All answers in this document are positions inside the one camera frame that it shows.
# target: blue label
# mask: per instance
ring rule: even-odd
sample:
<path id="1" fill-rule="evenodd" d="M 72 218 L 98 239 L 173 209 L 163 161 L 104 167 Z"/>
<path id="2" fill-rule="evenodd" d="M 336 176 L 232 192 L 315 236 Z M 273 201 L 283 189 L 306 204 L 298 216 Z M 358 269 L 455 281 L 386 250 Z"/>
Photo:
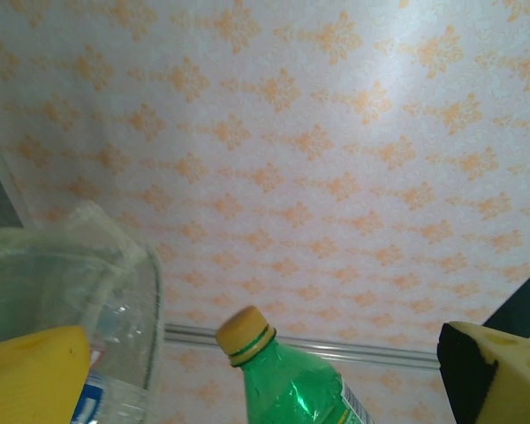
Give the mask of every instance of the blue label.
<path id="1" fill-rule="evenodd" d="M 95 416 L 100 409 L 103 394 L 102 378 L 98 375 L 89 375 L 72 414 L 71 424 L 96 423 Z"/>

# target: clear plastic bottle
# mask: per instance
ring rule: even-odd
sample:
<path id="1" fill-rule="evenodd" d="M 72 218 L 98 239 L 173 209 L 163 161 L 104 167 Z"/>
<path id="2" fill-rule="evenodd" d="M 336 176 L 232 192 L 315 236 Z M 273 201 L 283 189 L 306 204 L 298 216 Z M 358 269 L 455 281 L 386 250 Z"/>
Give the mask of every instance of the clear plastic bottle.
<path id="1" fill-rule="evenodd" d="M 326 360 L 281 344 L 256 307 L 232 316 L 216 341 L 240 367 L 249 424 L 374 424 Z"/>
<path id="2" fill-rule="evenodd" d="M 151 407 L 146 390 L 90 374 L 80 393 L 71 424 L 138 424 Z"/>

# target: bottle label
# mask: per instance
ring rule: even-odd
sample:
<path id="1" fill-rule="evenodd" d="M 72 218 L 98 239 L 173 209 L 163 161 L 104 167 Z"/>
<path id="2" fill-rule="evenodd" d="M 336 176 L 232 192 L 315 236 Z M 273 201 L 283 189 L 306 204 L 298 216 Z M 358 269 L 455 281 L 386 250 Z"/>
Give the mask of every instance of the bottle label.
<path id="1" fill-rule="evenodd" d="M 342 400 L 344 412 L 337 424 L 375 424 L 367 410 L 355 397 L 350 386 L 342 378 Z"/>
<path id="2" fill-rule="evenodd" d="M 80 393 L 79 402 L 74 408 L 71 424 L 92 424 L 100 409 L 104 395 L 104 383 L 99 375 L 90 374 Z"/>

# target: yellow bottle cap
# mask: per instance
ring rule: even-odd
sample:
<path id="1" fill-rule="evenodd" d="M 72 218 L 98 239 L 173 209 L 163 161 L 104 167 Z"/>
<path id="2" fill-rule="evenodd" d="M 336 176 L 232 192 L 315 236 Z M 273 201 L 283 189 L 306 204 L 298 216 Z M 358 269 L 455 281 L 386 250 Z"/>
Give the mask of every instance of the yellow bottle cap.
<path id="1" fill-rule="evenodd" d="M 230 357 L 233 367 L 255 356 L 275 336 L 259 309 L 244 307 L 226 321 L 216 332 L 216 341 Z"/>

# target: patterned wallpaper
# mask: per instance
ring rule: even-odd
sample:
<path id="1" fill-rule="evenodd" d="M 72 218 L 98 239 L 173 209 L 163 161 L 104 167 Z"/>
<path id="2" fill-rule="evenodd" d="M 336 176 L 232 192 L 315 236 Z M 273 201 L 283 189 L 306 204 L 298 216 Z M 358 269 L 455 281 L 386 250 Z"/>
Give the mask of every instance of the patterned wallpaper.
<path id="1" fill-rule="evenodd" d="M 0 149 L 157 246 L 169 322 L 433 351 L 530 276 L 530 0 L 0 1 Z"/>
<path id="2" fill-rule="evenodd" d="M 161 424 L 243 424 L 243 376 L 217 349 L 165 346 Z M 375 422 L 455 424 L 439 371 L 334 362 Z"/>

